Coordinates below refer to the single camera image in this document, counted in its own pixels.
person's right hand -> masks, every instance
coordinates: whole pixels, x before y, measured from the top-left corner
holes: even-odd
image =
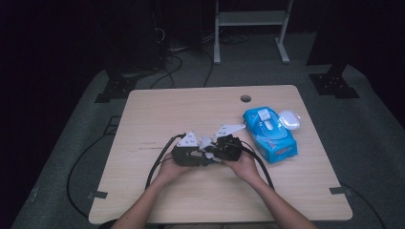
[[[236,176],[247,183],[262,179],[253,156],[247,152],[242,152],[238,161],[223,160],[223,164],[229,166]]]

wooden table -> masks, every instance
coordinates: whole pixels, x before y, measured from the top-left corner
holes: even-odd
[[[242,95],[251,101],[241,101]],[[131,92],[98,186],[108,195],[95,198],[90,222],[117,219],[139,198],[153,163],[172,136],[190,131],[213,136],[223,124],[243,123],[243,113],[260,106],[301,116],[301,128],[292,132],[299,155],[265,162],[276,192],[311,220],[350,219],[345,195],[330,193],[340,184],[298,90],[255,86]],[[246,130],[233,135],[254,145]],[[274,219],[259,196],[221,163],[196,167],[170,184],[149,218],[151,223],[260,221]]]

white object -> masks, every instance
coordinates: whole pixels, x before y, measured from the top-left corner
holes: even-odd
[[[300,128],[300,117],[290,110],[280,112],[279,120],[281,124],[288,130],[293,131]]]
[[[190,147],[190,146],[199,146],[197,144],[196,135],[194,132],[189,132],[185,137],[183,137],[178,143],[178,147]]]
[[[237,131],[240,131],[246,127],[245,124],[239,124],[239,125],[223,125],[220,130],[215,134],[215,137],[220,137],[220,136],[226,136],[226,135],[231,135],[232,133],[235,133]]]

white plastic part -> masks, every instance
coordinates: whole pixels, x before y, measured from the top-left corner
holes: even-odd
[[[245,124],[239,124],[239,125],[223,125],[220,130],[215,134],[215,137],[220,137],[220,136],[226,136],[226,135],[231,135],[232,133],[235,133],[237,131],[240,131],[246,127]]]
[[[300,128],[300,116],[290,110],[280,112],[279,120],[281,124],[288,130],[293,131]]]
[[[178,147],[190,147],[190,146],[199,146],[197,144],[196,136],[194,132],[189,132],[185,137],[183,137],[179,143],[177,143]]]
[[[213,139],[208,136],[201,136],[200,137],[200,146],[199,149],[205,151],[205,148],[208,146],[212,146]]]

metal stand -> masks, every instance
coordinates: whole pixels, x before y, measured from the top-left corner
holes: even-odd
[[[286,35],[289,15],[293,0],[288,0],[287,10],[274,11],[230,11],[220,12],[219,0],[215,6],[215,42],[214,63],[221,64],[220,53],[220,26],[266,26],[281,25],[280,36],[275,38],[277,48],[284,64],[289,63],[289,58],[284,48],[283,41]]]

